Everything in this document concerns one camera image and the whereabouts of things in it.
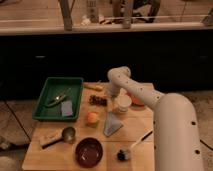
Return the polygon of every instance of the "green plastic tray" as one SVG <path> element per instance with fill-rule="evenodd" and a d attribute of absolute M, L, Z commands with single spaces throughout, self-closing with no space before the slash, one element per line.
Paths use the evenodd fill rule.
<path fill-rule="evenodd" d="M 66 91 L 67 97 L 64 100 L 72 101 L 72 116 L 61 115 L 61 103 L 47 108 L 50 100 Z M 42 121 L 76 121 L 79 114 L 81 96 L 83 90 L 83 78 L 80 77 L 48 77 L 39 96 L 37 106 L 33 112 L 33 119 Z"/>

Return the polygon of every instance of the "brown bowl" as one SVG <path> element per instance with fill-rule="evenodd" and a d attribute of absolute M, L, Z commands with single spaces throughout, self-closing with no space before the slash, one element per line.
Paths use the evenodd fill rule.
<path fill-rule="evenodd" d="M 76 147 L 75 157 L 80 166 L 91 168 L 97 165 L 103 156 L 101 143 L 95 138 L 85 138 Z"/>

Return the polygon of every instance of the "cabinet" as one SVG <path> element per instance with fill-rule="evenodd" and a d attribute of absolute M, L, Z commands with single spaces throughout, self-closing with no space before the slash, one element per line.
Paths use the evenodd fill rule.
<path fill-rule="evenodd" d="M 48 76 L 108 81 L 129 66 L 132 78 L 160 91 L 212 89 L 212 30 L 0 37 L 0 98 L 38 98 Z"/>

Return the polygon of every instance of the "cup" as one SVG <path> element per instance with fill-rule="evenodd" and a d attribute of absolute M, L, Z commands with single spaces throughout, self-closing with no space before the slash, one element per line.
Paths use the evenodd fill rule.
<path fill-rule="evenodd" d="M 132 104 L 132 99 L 127 95 L 120 95 L 117 98 L 118 110 L 122 113 L 127 112 L 131 104 Z"/>

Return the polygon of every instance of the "wooden table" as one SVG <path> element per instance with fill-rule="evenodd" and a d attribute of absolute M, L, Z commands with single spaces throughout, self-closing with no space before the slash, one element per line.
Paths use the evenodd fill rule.
<path fill-rule="evenodd" d="M 153 88 L 151 83 L 143 83 L 143 85 Z M 148 107 L 131 107 L 125 114 L 116 114 L 124 126 L 110 137 L 106 137 L 103 129 L 107 109 L 89 105 L 88 100 L 92 94 L 104 96 L 104 91 L 83 90 L 79 117 L 76 122 L 38 122 L 22 165 L 24 170 L 154 171 L 153 135 L 134 147 L 131 160 L 121 162 L 116 158 L 119 149 L 129 147 L 141 135 L 152 130 L 152 111 Z M 85 115 L 90 111 L 99 113 L 100 122 L 96 128 L 88 127 L 85 124 Z M 73 126 L 76 129 L 76 140 L 73 145 L 59 142 L 46 149 L 41 149 L 39 144 L 41 136 L 53 131 L 60 131 L 67 126 Z M 98 139 L 103 146 L 101 161 L 91 169 L 82 168 L 75 160 L 76 146 L 86 137 Z"/>

